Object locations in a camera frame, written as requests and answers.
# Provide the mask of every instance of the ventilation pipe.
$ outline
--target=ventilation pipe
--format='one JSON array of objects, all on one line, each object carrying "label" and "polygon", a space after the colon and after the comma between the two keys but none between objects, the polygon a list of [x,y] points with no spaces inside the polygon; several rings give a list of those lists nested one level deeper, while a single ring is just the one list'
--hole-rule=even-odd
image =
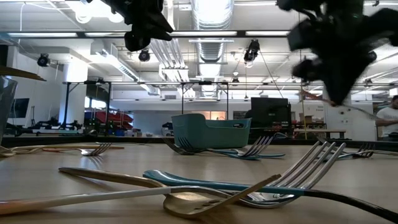
[{"label": "ventilation pipe", "polygon": [[[191,0],[192,16],[195,30],[226,30],[232,21],[234,0]],[[199,62],[220,62],[224,54],[224,43],[197,43]],[[216,77],[221,72],[221,65],[201,64],[199,73],[207,80]]]}]

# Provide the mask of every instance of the wooden table surface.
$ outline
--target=wooden table surface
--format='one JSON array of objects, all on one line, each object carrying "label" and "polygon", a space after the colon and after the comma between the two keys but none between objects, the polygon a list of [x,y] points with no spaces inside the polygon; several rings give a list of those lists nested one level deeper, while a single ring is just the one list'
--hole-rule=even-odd
[{"label": "wooden table surface", "polygon": [[[82,157],[79,152],[39,152],[0,159],[2,200],[55,195],[141,189],[131,185],[88,180],[58,173],[59,167],[85,167],[141,176],[159,169],[193,179],[252,184],[272,174],[283,173],[310,146],[270,146],[267,153],[284,152],[284,159],[244,161],[205,152],[181,156],[166,145],[124,144],[125,150],[107,151],[102,157]],[[338,161],[315,186],[375,203],[398,212],[398,158],[376,155],[372,159]],[[201,218],[184,220],[165,213],[163,195],[57,207],[40,212],[0,217],[7,224],[131,224],[131,223],[242,223],[326,224],[390,223],[349,205],[317,198],[299,198],[273,210],[230,205],[228,209]]]}]

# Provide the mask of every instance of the utensil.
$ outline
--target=utensil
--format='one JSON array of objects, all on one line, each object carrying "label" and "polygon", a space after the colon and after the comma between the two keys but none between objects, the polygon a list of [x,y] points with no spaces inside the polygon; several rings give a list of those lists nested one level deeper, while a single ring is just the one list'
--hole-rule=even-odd
[{"label": "utensil", "polygon": [[[268,187],[291,187],[291,188],[302,188],[302,189],[311,189],[319,180],[329,171],[331,166],[337,160],[341,151],[344,149],[345,144],[342,144],[340,148],[336,151],[336,153],[332,156],[332,158],[323,163],[327,154],[321,156],[321,158],[317,159],[319,154],[326,147],[326,143],[322,145],[314,154],[312,153],[319,145],[317,142],[307,153],[304,155],[295,165],[289,168],[282,177],[276,180],[275,182],[267,185],[263,189],[259,190],[259,192],[267,192]],[[332,146],[335,145],[335,142],[328,148],[327,152],[330,152]],[[306,181],[312,174],[320,167],[322,168],[308,181]],[[200,181],[200,180],[192,180],[185,179],[182,177],[178,177],[166,172],[162,172],[159,170],[147,170],[143,174],[144,177],[157,180],[163,184],[176,186],[176,185],[198,185],[202,187],[210,187],[214,189],[222,189],[222,190],[238,190],[240,187],[245,185],[233,185],[229,183],[223,182],[209,182],[209,181]],[[298,197],[294,197],[293,195],[275,195],[275,194],[261,194],[261,193],[253,193],[251,194],[248,200],[252,200],[253,198],[256,202],[249,204],[251,207],[256,208],[277,208],[283,205],[286,205],[290,202],[293,202]]]},{"label": "utensil", "polygon": [[12,157],[12,156],[15,156],[16,154],[31,154],[31,153],[35,153],[41,149],[43,149],[42,146],[38,146],[38,147],[35,146],[30,149],[18,149],[17,147],[7,149],[5,147],[0,146],[0,156]]},{"label": "utensil", "polygon": [[[317,137],[320,142],[327,142],[325,139],[321,137]],[[398,152],[390,152],[390,151],[381,151],[381,150],[376,150],[376,145],[371,144],[371,143],[364,143],[362,146],[358,149],[357,152],[346,152],[343,151],[341,155],[339,156],[339,160],[343,159],[358,159],[358,158],[370,158],[373,156],[373,154],[384,154],[384,155],[389,155],[389,156],[398,156]]]},{"label": "utensil", "polygon": [[[72,167],[62,167],[59,168],[60,172],[66,173],[66,174],[71,174],[71,175],[77,175],[80,177],[88,177],[92,179],[97,179],[97,180],[106,180],[110,182],[116,182],[116,183],[121,183],[121,184],[130,184],[130,185],[139,185],[143,187],[165,187],[166,185],[152,179],[147,179],[147,178],[142,178],[142,177],[134,177],[131,175],[127,174],[118,174],[114,172],[106,172],[102,170],[93,170],[93,169],[83,169],[83,168],[72,168]],[[373,213],[377,216],[380,216],[382,218],[388,219],[390,221],[397,220],[398,214],[386,210],[385,208],[378,207],[377,205],[373,205],[368,202],[364,202],[362,200],[358,200],[352,197],[347,197],[344,195],[339,195],[331,192],[324,192],[320,190],[306,190],[306,189],[288,189],[288,188],[282,188],[282,187],[263,187],[264,189],[267,189],[268,193],[275,193],[275,194],[292,194],[295,196],[307,196],[307,197],[316,197],[316,198],[324,198],[328,200],[334,200],[337,202],[345,203],[348,205],[352,205],[354,207],[360,208],[362,210],[365,210],[367,212]],[[220,197],[220,194],[223,194],[222,197],[225,197],[228,194],[231,194],[229,192],[214,192],[213,190],[211,191],[202,191],[201,192],[206,193],[206,194],[212,194],[214,196]],[[240,202],[243,205],[250,205],[252,203],[258,203],[254,200],[248,200],[248,197],[250,197],[252,194],[249,194],[245,198],[241,198]],[[168,197],[174,197],[174,200],[185,200],[186,198],[189,198],[190,200],[193,197],[196,197],[198,194],[196,193],[178,193],[178,194],[168,194],[165,195],[166,199],[164,201],[164,205],[168,205],[169,200],[167,199]]]},{"label": "utensil", "polygon": [[[98,156],[98,155],[104,153],[106,150],[108,150],[111,145],[112,145],[112,143],[107,142],[107,143],[100,144],[94,150],[86,150],[86,149],[72,149],[72,150],[79,150],[81,152],[82,156]],[[70,149],[67,149],[67,150],[63,150],[63,149],[43,149],[43,151],[46,151],[46,152],[61,152],[61,151],[69,151],[69,150]]]},{"label": "utensil", "polygon": [[[181,200],[173,200],[175,197],[170,198],[171,202],[167,207],[166,211],[172,215],[182,217],[182,218],[196,218],[208,213],[214,212],[215,210],[229,205],[241,197],[260,189],[262,186],[278,179],[280,175],[273,175],[272,177],[262,180],[251,187],[247,187],[238,194],[228,197],[224,200],[205,200],[205,201],[194,201],[191,203],[181,203]],[[157,187],[153,189],[144,190],[127,190],[120,192],[105,192],[105,193],[93,193],[93,194],[79,194],[79,195],[65,195],[58,197],[46,197],[37,199],[27,199],[27,200],[11,200],[0,202],[0,215],[27,212],[32,210],[40,210],[43,208],[57,207],[62,205],[73,205],[77,203],[86,202],[99,202],[104,200],[114,200],[122,198],[131,197],[143,197],[150,195],[161,195],[161,194],[174,194],[182,192],[196,192],[203,190],[215,191],[213,189],[206,189],[203,187],[196,186],[183,186],[183,187]]]},{"label": "utensil", "polygon": [[194,149],[192,145],[188,142],[185,138],[179,138],[180,144],[182,147],[177,147],[173,144],[169,139],[163,138],[166,145],[171,148],[173,151],[181,154],[181,155],[194,155],[199,152],[209,151],[218,154],[224,154],[229,157],[238,158],[238,159],[246,159],[246,160],[258,160],[261,158],[276,158],[285,156],[285,154],[260,154],[264,149],[267,148],[269,143],[271,143],[272,138],[259,138],[257,141],[248,149],[246,152],[243,152],[239,149],[232,149],[232,150],[220,150],[220,149]]}]

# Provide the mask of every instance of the black monitor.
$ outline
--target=black monitor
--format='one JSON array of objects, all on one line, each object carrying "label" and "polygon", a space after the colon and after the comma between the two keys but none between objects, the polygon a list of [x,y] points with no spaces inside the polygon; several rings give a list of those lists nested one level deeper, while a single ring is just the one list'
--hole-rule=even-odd
[{"label": "black monitor", "polygon": [[291,106],[288,99],[251,98],[252,128],[292,126]]},{"label": "black monitor", "polygon": [[27,107],[29,105],[29,98],[15,99],[12,102],[9,118],[25,118]]}]

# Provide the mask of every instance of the cable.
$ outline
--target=cable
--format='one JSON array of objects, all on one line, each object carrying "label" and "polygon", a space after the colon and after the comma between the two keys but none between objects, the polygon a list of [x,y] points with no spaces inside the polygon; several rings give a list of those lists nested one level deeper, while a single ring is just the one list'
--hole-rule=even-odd
[{"label": "cable", "polygon": [[307,122],[305,120],[305,112],[304,112],[304,98],[301,100],[302,108],[303,108],[303,119],[304,119],[304,135],[305,135],[305,140],[307,140]]},{"label": "cable", "polygon": [[19,31],[22,31],[22,10],[24,6],[26,6],[26,3],[21,6],[21,10],[19,11]]},{"label": "cable", "polygon": [[268,71],[268,73],[269,73],[269,76],[271,76],[272,82],[275,84],[275,87],[277,88],[277,90],[278,90],[278,92],[279,92],[280,96],[281,96],[281,97],[282,97],[282,99],[283,99],[283,98],[284,98],[284,96],[283,96],[282,92],[280,91],[280,89],[279,89],[278,85],[276,84],[276,82],[275,82],[275,79],[274,79],[274,77],[272,76],[272,73],[271,73],[271,71],[270,71],[270,70],[269,70],[269,68],[268,68],[267,62],[266,62],[266,60],[264,59],[264,56],[262,55],[262,52],[261,52],[261,50],[259,50],[259,51],[260,51],[260,54],[261,54],[262,60],[264,61],[264,64],[266,65],[266,68],[267,68],[267,71]]}]

